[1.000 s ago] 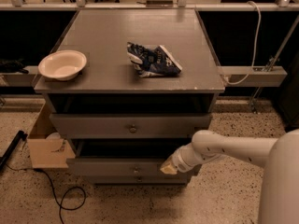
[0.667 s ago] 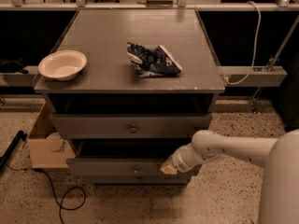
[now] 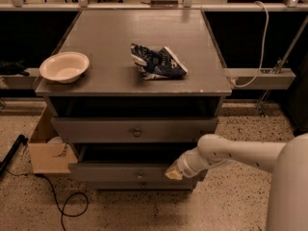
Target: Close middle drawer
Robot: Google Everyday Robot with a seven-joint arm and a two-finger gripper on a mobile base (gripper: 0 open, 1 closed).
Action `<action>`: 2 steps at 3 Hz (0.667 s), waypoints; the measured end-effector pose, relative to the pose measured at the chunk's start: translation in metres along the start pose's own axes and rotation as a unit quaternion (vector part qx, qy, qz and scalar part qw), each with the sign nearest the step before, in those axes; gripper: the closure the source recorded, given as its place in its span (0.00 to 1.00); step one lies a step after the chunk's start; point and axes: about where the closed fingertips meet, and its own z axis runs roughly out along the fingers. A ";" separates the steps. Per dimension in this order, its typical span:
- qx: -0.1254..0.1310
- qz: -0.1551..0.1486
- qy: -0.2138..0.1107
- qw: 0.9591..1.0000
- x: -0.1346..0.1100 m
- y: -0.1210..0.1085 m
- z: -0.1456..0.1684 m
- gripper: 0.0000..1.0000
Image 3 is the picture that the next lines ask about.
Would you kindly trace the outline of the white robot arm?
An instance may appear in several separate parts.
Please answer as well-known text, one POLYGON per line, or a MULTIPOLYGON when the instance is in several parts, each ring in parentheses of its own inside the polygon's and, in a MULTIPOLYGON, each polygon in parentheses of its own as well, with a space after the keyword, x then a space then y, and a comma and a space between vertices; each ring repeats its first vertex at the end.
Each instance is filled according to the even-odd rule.
POLYGON ((202 136, 166 170, 172 180, 193 178, 228 160, 271 174, 266 231, 308 231, 308 135, 288 142, 230 141, 202 136))

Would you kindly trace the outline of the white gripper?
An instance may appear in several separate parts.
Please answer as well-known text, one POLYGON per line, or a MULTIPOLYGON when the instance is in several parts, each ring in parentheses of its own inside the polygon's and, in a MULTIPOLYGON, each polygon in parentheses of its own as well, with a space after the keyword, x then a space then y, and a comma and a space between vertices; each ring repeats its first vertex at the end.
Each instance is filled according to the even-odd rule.
POLYGON ((199 154, 187 151, 167 168, 165 176, 171 180, 182 180, 183 176, 193 178, 201 172, 201 169, 199 154))

